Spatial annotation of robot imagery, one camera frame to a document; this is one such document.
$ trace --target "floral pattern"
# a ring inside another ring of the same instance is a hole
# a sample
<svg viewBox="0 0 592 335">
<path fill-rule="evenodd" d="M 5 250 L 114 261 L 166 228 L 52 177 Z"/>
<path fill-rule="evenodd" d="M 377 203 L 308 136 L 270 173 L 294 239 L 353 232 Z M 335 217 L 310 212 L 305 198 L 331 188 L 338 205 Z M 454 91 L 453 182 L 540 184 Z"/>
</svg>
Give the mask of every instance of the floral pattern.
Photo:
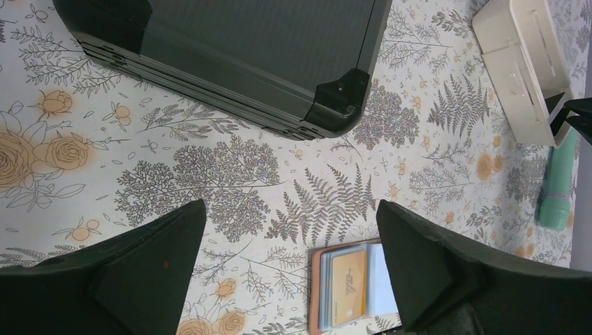
<svg viewBox="0 0 592 335">
<path fill-rule="evenodd" d="M 358 126 L 292 142 L 100 67 L 46 1 L 0 0 L 0 266 L 204 199 L 178 335 L 307 334 L 309 250 L 378 237 L 379 199 L 568 266 L 573 215 L 563 232 L 537 224 L 549 148 L 514 141 L 472 31 L 486 3 L 393 1 Z M 592 0 L 549 6 L 583 96 Z M 334 333 L 399 324 L 384 315 Z"/>
</svg>

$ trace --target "gray leaf print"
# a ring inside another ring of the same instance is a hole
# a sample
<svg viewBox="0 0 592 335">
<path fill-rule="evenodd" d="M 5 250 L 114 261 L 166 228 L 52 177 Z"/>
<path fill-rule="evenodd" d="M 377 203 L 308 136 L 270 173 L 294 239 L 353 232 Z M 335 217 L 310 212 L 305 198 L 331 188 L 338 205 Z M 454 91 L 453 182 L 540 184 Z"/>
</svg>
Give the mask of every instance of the gray leaf print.
<svg viewBox="0 0 592 335">
<path fill-rule="evenodd" d="M 467 227 L 481 227 L 492 225 L 496 222 L 496 219 L 502 216 L 502 211 L 499 206 L 483 206 L 479 214 L 473 213 L 466 221 Z"/>
<path fill-rule="evenodd" d="M 24 70 L 32 73 L 27 82 L 68 86 L 73 84 L 74 94 L 86 93 L 88 97 L 99 91 L 107 93 L 121 80 L 122 74 L 103 68 L 86 57 L 80 46 L 69 48 L 53 33 L 44 35 L 37 26 L 12 31 L 13 40 L 27 44 L 19 49 Z"/>
<path fill-rule="evenodd" d="M 233 134 L 239 130 L 239 126 L 250 128 L 243 121 L 215 114 L 212 107 L 200 103 L 194 103 L 188 108 L 179 107 L 179 104 L 158 107 L 142 117 L 142 122 L 146 124 L 142 131 L 166 128 L 170 131 L 170 137 L 187 142 L 190 138 L 207 138 L 212 130 L 220 134 Z"/>
<path fill-rule="evenodd" d="M 449 133 L 456 134 L 458 130 L 462 137 L 465 130 L 471 136 L 474 125 L 479 120 L 484 123 L 486 115 L 489 116 L 487 89 L 483 91 L 481 80 L 475 88 L 465 75 L 460 80 L 450 75 L 450 86 L 444 84 L 444 94 L 438 90 L 438 101 L 434 102 L 427 121 Z"/>
<path fill-rule="evenodd" d="M 333 172 L 335 182 L 329 183 L 315 176 L 310 169 L 306 169 L 306 178 L 309 189 L 294 180 L 294 188 L 298 195 L 299 203 L 290 198 L 287 192 L 283 193 L 284 204 L 287 213 L 277 211 L 277 220 L 272 220 L 266 238 L 281 237 L 284 241 L 290 238 L 296 243 L 298 231 L 302 232 L 302 241 L 306 242 L 309 233 L 313 245 L 325 233 L 325 245 L 328 245 L 333 235 L 337 235 L 343 242 L 351 223 L 359 217 L 367 220 L 368 208 L 376 210 L 376 201 L 373 199 L 371 189 L 371 177 L 366 185 L 362 181 L 360 167 L 356 165 L 355 182 L 348 182 L 348 177 L 328 165 Z"/>
<path fill-rule="evenodd" d="M 262 230 L 269 207 L 258 188 L 279 184 L 278 163 L 267 144 L 242 141 L 216 148 L 185 146 L 175 152 L 172 169 L 164 163 L 140 161 L 117 179 L 117 210 L 125 211 L 133 227 L 148 216 L 164 215 L 191 200 L 204 199 L 209 219 L 229 241 Z"/>
<path fill-rule="evenodd" d="M 473 141 L 470 138 L 467 138 L 462 143 L 456 143 L 454 146 L 448 143 L 446 144 L 446 149 L 438 144 L 432 152 L 423 158 L 429 159 L 432 163 L 443 168 L 446 163 L 456 164 L 457 156 L 466 155 L 472 145 Z"/>
<path fill-rule="evenodd" d="M 520 167 L 512 168 L 506 184 L 508 196 L 518 202 L 528 200 L 535 208 L 545 178 L 546 166 L 547 159 L 537 156 L 522 161 Z"/>
<path fill-rule="evenodd" d="M 481 10 L 485 5 L 487 5 L 488 2 L 489 2 L 489 0 L 471 0 L 471 5 L 470 5 L 471 16 L 470 16 L 470 18 L 473 19 L 475 14 L 479 13 L 479 10 Z"/>
<path fill-rule="evenodd" d="M 587 24 L 592 24 L 592 0 L 586 0 L 584 2 L 579 16 L 584 19 Z"/>
<path fill-rule="evenodd" d="M 80 248 L 84 248 L 84 246 L 76 247 L 68 245 L 57 245 L 54 247 L 56 250 L 49 253 L 41 253 L 39 251 L 25 248 L 6 248 L 6 250 L 13 251 L 14 253 L 0 253 L 0 267 L 9 267 L 13 265 L 32 267 L 37 263 L 48 260 L 52 257 L 65 255 Z"/>
<path fill-rule="evenodd" d="M 473 59 L 466 61 L 464 64 L 464 70 L 467 75 L 478 73 L 479 75 L 485 74 L 485 62 L 481 56 L 473 55 Z"/>
<path fill-rule="evenodd" d="M 420 134 L 420 118 L 410 108 L 401 107 L 401 97 L 378 86 L 372 80 L 370 94 L 364 109 L 364 117 L 354 128 L 354 139 L 372 150 L 382 138 L 393 147 L 400 148 L 408 140 L 415 143 Z"/>
<path fill-rule="evenodd" d="M 243 284 L 246 284 L 246 289 L 253 293 L 253 299 L 257 303 L 265 302 L 266 298 L 271 297 L 274 294 L 274 289 L 271 283 L 264 282 L 264 278 L 259 276 L 257 272 L 251 268 L 251 262 L 249 262 L 249 270 L 241 274 L 241 277 L 245 277 Z"/>
<path fill-rule="evenodd" d="M 557 37 L 565 60 L 568 64 L 574 63 L 579 56 L 580 51 L 577 48 L 576 37 L 577 31 L 571 23 L 572 6 L 569 1 L 557 1 L 557 8 L 552 10 L 553 21 L 555 25 L 562 27 L 557 29 Z"/>
<path fill-rule="evenodd" d="M 431 17 L 431 23 L 444 31 L 453 31 L 458 37 L 468 38 L 473 35 L 471 20 L 466 16 L 461 16 L 456 10 L 452 10 L 448 15 L 438 12 Z"/>
<path fill-rule="evenodd" d="M 303 334 L 309 327 L 306 318 L 290 318 L 290 322 L 282 325 L 279 322 L 270 322 L 264 326 L 262 330 L 251 330 L 251 333 L 244 333 L 244 335 L 279 335 L 279 334 Z"/>
<path fill-rule="evenodd" d="M 579 49 L 584 52 L 590 43 L 590 28 L 584 26 L 577 32 L 576 43 Z"/>
</svg>

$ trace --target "orange card case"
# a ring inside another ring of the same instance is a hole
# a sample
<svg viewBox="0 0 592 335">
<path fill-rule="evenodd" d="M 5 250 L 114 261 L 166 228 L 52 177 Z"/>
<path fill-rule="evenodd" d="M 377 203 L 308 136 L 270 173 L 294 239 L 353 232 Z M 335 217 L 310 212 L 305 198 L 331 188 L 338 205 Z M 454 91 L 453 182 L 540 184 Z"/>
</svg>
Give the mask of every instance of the orange card case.
<svg viewBox="0 0 592 335">
<path fill-rule="evenodd" d="M 327 251 L 345 248 L 347 246 L 355 246 L 364 243 L 379 243 L 379 239 L 372 239 L 369 241 L 354 242 L 349 244 L 341 244 L 338 246 L 330 246 L 329 248 L 318 249 L 313 251 L 311 261 L 311 307 L 309 311 L 309 333 L 310 335 L 320 335 L 323 332 L 318 328 L 318 313 L 319 313 L 319 298 L 320 298 L 320 257 Z"/>
</svg>

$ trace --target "orange rose print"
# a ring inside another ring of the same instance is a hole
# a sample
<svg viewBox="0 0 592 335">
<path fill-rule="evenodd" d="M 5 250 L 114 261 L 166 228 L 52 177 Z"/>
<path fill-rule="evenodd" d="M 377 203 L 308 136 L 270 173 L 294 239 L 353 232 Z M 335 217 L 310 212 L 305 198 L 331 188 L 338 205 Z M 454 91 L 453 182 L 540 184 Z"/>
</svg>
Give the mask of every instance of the orange rose print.
<svg viewBox="0 0 592 335">
<path fill-rule="evenodd" d="M 531 243 L 526 247 L 526 257 L 528 257 L 528 258 L 533 257 L 534 254 L 535 254 L 535 245 Z"/>
<path fill-rule="evenodd" d="M 24 138 L 0 133 L 0 188 L 11 188 L 31 176 L 33 147 Z"/>
<path fill-rule="evenodd" d="M 244 327 L 244 314 L 239 311 L 226 313 L 222 318 L 214 322 L 212 330 L 222 335 L 238 334 Z"/>
<path fill-rule="evenodd" d="M 574 221 L 574 215 L 573 215 L 573 211 L 570 212 L 570 218 L 568 219 L 568 228 L 573 228 L 573 221 Z"/>
<path fill-rule="evenodd" d="M 78 242 L 85 241 L 86 239 L 88 239 L 91 236 L 91 233 L 101 235 L 101 233 L 97 230 L 100 226 L 100 223 L 97 220 L 90 220 L 84 226 L 82 225 L 83 223 L 84 218 L 81 218 L 76 228 L 63 229 L 53 233 L 53 235 L 66 234 L 66 239 L 72 237 L 75 241 Z"/>
<path fill-rule="evenodd" d="M 176 335 L 212 335 L 212 325 L 205 319 L 183 321 Z"/>
<path fill-rule="evenodd" d="M 454 212 L 451 211 L 448 214 L 446 214 L 446 224 L 452 225 L 453 222 L 454 222 Z"/>
<path fill-rule="evenodd" d="M 237 282 L 234 279 L 226 279 L 218 284 L 216 295 L 220 298 L 226 298 L 232 295 L 237 289 Z"/>
<path fill-rule="evenodd" d="M 422 145 L 426 148 L 429 149 L 431 146 L 431 138 L 429 138 L 427 135 L 424 136 L 424 142 L 422 143 Z"/>
<path fill-rule="evenodd" d="M 294 146 L 294 150 L 290 150 L 290 153 L 294 154 L 294 157 L 300 160 L 302 160 L 302 157 L 304 156 L 304 152 L 302 151 L 302 149 L 298 149 L 298 147 L 296 146 Z"/>
<path fill-rule="evenodd" d="M 405 175 L 405 170 L 407 169 L 405 161 L 407 161 L 407 158 L 401 160 L 401 157 L 399 157 L 399 164 L 394 166 L 395 169 L 399 169 L 399 176 Z"/>
<path fill-rule="evenodd" d="M 122 126 L 129 126 L 131 124 L 129 114 L 129 108 L 127 107 L 119 106 L 115 109 L 115 117 L 117 118 L 117 121 L 119 121 L 119 124 L 121 124 Z"/>
<path fill-rule="evenodd" d="M 398 194 L 399 194 L 399 189 L 394 186 L 391 186 L 390 192 L 386 193 L 385 195 L 390 197 L 390 201 L 396 202 Z"/>
<path fill-rule="evenodd" d="M 413 104 L 415 108 L 421 110 L 422 109 L 422 99 L 419 96 L 413 98 Z"/>
<path fill-rule="evenodd" d="M 494 171 L 501 172 L 501 170 L 503 170 L 504 163 L 505 163 L 505 161 L 502 158 L 502 156 L 497 155 L 494 158 L 494 166 L 493 166 Z"/>
<path fill-rule="evenodd" d="M 38 145 L 35 157 L 52 168 L 73 170 L 83 166 L 88 159 L 89 147 L 76 137 L 58 137 L 50 143 Z"/>
<path fill-rule="evenodd" d="M 481 154 L 477 160 L 477 177 L 487 180 L 491 176 L 491 156 L 487 153 Z"/>
<path fill-rule="evenodd" d="M 524 256 L 526 255 L 526 251 L 524 250 L 524 247 L 519 246 L 518 248 L 516 248 L 516 250 L 514 251 L 514 255 L 524 258 Z"/>
<path fill-rule="evenodd" d="M 49 118 L 50 115 L 69 113 L 70 107 L 72 107 L 72 98 L 69 94 L 64 91 L 53 91 L 48 95 L 45 95 L 43 92 L 41 93 L 43 94 L 43 102 L 33 106 L 43 111 L 43 115 L 39 118 L 40 120 L 43 116 Z"/>
</svg>

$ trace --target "fern print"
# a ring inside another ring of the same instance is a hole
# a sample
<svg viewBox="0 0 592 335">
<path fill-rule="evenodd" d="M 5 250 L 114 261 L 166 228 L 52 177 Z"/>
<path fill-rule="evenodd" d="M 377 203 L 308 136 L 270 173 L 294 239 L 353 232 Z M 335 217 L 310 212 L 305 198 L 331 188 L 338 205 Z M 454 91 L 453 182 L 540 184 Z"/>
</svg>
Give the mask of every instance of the fern print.
<svg viewBox="0 0 592 335">
<path fill-rule="evenodd" d="M 386 331 L 389 331 L 389 330 L 401 325 L 401 318 L 399 317 L 399 314 L 396 314 L 396 318 L 394 320 L 389 320 L 384 317 L 375 316 L 373 321 L 376 323 L 376 327 L 378 329 L 374 329 L 373 327 L 370 327 L 370 325 L 367 325 L 366 326 L 366 334 L 367 335 L 390 334 L 390 332 L 386 332 Z"/>
<path fill-rule="evenodd" d="M 250 129 L 243 121 L 233 117 L 221 115 L 213 108 L 193 103 L 188 108 L 181 108 L 179 104 L 168 105 L 164 108 L 155 108 L 142 117 L 146 124 L 144 130 L 168 129 L 169 136 L 183 142 L 190 138 L 205 139 L 212 130 L 220 134 L 233 134 L 239 130 Z"/>
<path fill-rule="evenodd" d="M 365 144 L 368 150 L 372 150 L 383 138 L 396 148 L 407 141 L 415 143 L 420 134 L 420 118 L 415 111 L 401 107 L 401 104 L 398 94 L 379 86 L 378 79 L 372 80 L 364 116 L 353 130 L 356 143 Z"/>
<path fill-rule="evenodd" d="M 434 102 L 428 122 L 449 133 L 456 134 L 459 131 L 460 137 L 466 130 L 466 135 L 470 137 L 477 121 L 485 123 L 485 116 L 489 116 L 488 97 L 481 80 L 475 88 L 465 75 L 463 79 L 456 80 L 450 75 L 450 86 L 444 84 L 444 94 L 438 90 L 438 101 Z"/>
<path fill-rule="evenodd" d="M 4 26 L 6 22 L 4 20 L 0 20 L 0 43 L 6 43 L 6 37 L 4 37 Z"/>
<path fill-rule="evenodd" d="M 263 229 L 269 207 L 258 189 L 279 184 L 278 163 L 267 144 L 243 141 L 215 148 L 185 146 L 174 154 L 176 165 L 140 161 L 117 179 L 117 210 L 137 227 L 149 216 L 161 216 L 192 200 L 203 199 L 209 220 L 229 241 L 256 235 Z"/>
<path fill-rule="evenodd" d="M 378 59 L 394 69 L 404 68 L 409 62 L 416 66 L 427 63 L 432 74 L 437 75 L 448 65 L 449 48 L 440 42 L 435 26 L 411 24 L 403 11 L 391 8 Z"/>
<path fill-rule="evenodd" d="M 304 335 L 308 334 L 308 329 L 309 324 L 306 321 L 306 316 L 304 318 L 292 317 L 290 322 L 286 324 L 270 322 L 261 330 L 253 329 L 244 335 Z"/>
<path fill-rule="evenodd" d="M 334 235 L 343 242 L 349 227 L 356 219 L 362 217 L 366 221 L 368 208 L 376 210 L 371 177 L 364 185 L 358 165 L 353 183 L 335 167 L 327 166 L 335 178 L 333 185 L 315 176 L 307 168 L 305 171 L 310 190 L 294 180 L 299 203 L 292 200 L 287 192 L 283 193 L 287 212 L 276 211 L 278 218 L 272 220 L 266 238 L 281 237 L 284 241 L 289 238 L 296 243 L 300 231 L 302 241 L 306 243 L 310 235 L 315 246 L 321 232 L 325 231 L 326 246 Z"/>
</svg>

